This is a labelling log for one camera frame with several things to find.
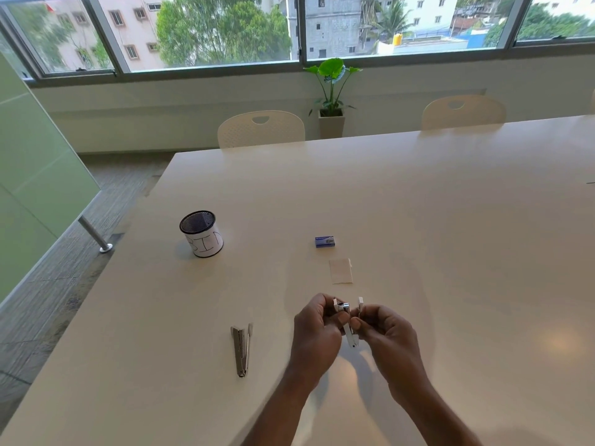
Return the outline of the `person's left hand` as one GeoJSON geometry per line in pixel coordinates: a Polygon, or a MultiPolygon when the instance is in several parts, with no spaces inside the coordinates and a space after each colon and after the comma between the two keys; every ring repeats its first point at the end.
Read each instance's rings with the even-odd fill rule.
{"type": "Polygon", "coordinates": [[[316,377],[324,375],[334,363],[342,344],[342,321],[310,321],[309,303],[294,317],[293,341],[287,369],[301,370],[316,377]]]}

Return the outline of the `person's right hand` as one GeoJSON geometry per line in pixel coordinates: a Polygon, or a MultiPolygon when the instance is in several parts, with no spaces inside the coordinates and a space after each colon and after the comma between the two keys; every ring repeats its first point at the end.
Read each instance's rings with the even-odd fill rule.
{"type": "Polygon", "coordinates": [[[359,308],[368,332],[356,332],[371,350],[376,367],[389,383],[428,380],[417,334],[404,317],[387,306],[364,304],[359,308]]]}

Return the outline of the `white stapler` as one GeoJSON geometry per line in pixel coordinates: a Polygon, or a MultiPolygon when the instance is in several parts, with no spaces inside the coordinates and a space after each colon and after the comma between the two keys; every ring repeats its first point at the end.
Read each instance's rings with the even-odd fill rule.
{"type": "MultiPolygon", "coordinates": [[[[348,302],[340,301],[337,298],[333,298],[333,306],[337,313],[346,313],[352,318],[352,310],[350,304],[348,302]]],[[[342,326],[343,333],[345,335],[345,339],[347,344],[350,348],[354,349],[359,346],[359,336],[358,334],[352,329],[350,325],[350,321],[347,321],[342,326]]]]}

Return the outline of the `person's left forearm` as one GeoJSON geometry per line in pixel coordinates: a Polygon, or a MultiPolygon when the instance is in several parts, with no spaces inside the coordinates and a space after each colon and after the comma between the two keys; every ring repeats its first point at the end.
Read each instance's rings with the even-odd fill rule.
{"type": "Polygon", "coordinates": [[[291,446],[301,412],[321,377],[286,369],[240,446],[291,446]]]}

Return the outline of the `person's right forearm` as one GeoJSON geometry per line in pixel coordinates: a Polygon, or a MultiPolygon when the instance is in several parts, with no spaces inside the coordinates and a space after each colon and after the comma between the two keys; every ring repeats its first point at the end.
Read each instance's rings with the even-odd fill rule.
{"type": "Polygon", "coordinates": [[[404,385],[391,382],[389,390],[427,446],[484,446],[428,380],[404,385]]]}

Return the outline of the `small white paper sheet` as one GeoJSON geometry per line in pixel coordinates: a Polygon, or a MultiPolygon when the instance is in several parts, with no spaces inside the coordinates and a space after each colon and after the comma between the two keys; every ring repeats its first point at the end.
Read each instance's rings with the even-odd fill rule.
{"type": "Polygon", "coordinates": [[[349,258],[329,260],[331,284],[353,284],[352,263],[349,258]]]}

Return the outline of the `silver stapler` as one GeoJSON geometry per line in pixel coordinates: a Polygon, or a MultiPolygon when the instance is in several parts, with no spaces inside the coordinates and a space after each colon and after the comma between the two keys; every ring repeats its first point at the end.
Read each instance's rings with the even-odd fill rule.
{"type": "Polygon", "coordinates": [[[244,378],[248,374],[250,357],[250,340],[252,337],[253,324],[249,323],[245,329],[236,327],[230,328],[234,344],[234,355],[236,361],[236,372],[238,377],[244,378]]]}

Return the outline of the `black mesh cup paper label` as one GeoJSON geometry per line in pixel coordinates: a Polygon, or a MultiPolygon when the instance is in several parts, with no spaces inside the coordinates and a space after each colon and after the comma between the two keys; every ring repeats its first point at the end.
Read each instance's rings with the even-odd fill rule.
{"type": "Polygon", "coordinates": [[[216,225],[216,219],[211,211],[198,210],[180,221],[180,231],[185,235],[196,257],[212,257],[223,249],[224,240],[216,225]]]}

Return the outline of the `white square plant pot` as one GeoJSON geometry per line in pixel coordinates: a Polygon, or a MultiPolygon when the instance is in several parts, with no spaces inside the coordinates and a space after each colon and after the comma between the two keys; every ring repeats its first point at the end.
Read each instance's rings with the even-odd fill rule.
{"type": "Polygon", "coordinates": [[[345,126],[345,116],[342,109],[336,109],[332,115],[328,115],[325,110],[318,111],[318,125],[320,139],[342,138],[345,126]]]}

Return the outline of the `white plastic chair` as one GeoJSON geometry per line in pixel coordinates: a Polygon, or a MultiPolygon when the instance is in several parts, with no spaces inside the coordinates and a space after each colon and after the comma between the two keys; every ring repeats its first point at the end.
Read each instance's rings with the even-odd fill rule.
{"type": "Polygon", "coordinates": [[[225,120],[218,128],[220,149],[304,142],[305,126],[287,111],[252,111],[225,120]]]}
{"type": "Polygon", "coordinates": [[[496,125],[506,122],[506,108],[498,100],[479,94],[438,98],[422,113],[421,131],[496,125]]]}

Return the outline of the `green potted plant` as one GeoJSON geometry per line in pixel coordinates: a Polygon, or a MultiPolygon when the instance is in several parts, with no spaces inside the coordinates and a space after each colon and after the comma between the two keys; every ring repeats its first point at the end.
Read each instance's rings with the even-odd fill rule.
{"type": "Polygon", "coordinates": [[[362,68],[347,67],[343,59],[330,58],[319,65],[304,67],[303,70],[314,75],[323,90],[323,97],[314,102],[318,107],[320,118],[341,117],[344,115],[344,108],[355,108],[350,104],[343,103],[341,94],[351,75],[361,72],[362,68]]]}

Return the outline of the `frosted glass partition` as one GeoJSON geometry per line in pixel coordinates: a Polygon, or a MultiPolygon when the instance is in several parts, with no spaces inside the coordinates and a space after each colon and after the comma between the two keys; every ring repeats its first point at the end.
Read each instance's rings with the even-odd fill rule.
{"type": "Polygon", "coordinates": [[[0,307],[100,187],[0,52],[0,307]]]}

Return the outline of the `metal partition support post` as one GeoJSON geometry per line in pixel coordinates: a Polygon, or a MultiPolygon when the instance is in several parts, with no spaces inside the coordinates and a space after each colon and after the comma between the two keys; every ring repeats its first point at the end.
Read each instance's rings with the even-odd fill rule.
{"type": "Polygon", "coordinates": [[[113,244],[108,243],[100,235],[100,233],[93,227],[93,225],[86,219],[85,216],[78,218],[78,223],[85,229],[85,231],[93,238],[93,240],[99,245],[100,254],[109,253],[113,249],[113,244]]]}

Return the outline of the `aluminium window frame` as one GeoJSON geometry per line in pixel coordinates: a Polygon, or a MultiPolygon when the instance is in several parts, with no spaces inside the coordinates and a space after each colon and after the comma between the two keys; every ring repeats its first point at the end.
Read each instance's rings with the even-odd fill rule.
{"type": "Polygon", "coordinates": [[[0,0],[42,87],[595,51],[595,0],[0,0]]]}

